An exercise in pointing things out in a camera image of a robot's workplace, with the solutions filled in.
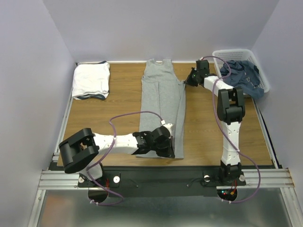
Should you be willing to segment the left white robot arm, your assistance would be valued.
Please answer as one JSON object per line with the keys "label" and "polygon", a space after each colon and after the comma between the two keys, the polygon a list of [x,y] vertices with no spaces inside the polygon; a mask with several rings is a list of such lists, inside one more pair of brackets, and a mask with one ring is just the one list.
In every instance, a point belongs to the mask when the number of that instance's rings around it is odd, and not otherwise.
{"label": "left white robot arm", "polygon": [[102,135],[84,128],[59,144],[64,172],[80,173],[94,186],[105,182],[102,164],[94,164],[97,155],[128,154],[175,158],[173,150],[173,124],[167,123],[153,131],[133,132],[127,135]]}

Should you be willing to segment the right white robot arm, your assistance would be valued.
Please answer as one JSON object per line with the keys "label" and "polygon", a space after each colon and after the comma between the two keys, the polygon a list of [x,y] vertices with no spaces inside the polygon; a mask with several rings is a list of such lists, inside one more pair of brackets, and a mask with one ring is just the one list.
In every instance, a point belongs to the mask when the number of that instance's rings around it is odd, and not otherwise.
{"label": "right white robot arm", "polygon": [[203,86],[213,95],[215,119],[223,134],[223,154],[216,179],[222,184],[229,184],[242,174],[239,157],[239,132],[245,116],[243,90],[226,84],[215,74],[210,73],[207,60],[197,60],[185,80],[185,84]]}

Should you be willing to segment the grey tank top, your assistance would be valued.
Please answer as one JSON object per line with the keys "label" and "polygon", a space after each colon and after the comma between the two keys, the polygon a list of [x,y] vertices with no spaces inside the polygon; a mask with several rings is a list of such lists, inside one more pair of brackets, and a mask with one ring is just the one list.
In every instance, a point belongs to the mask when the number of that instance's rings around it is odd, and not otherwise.
{"label": "grey tank top", "polygon": [[142,76],[141,111],[159,114],[166,123],[172,123],[175,158],[184,158],[184,123],[186,90],[174,71],[170,59],[156,62],[150,59]]}

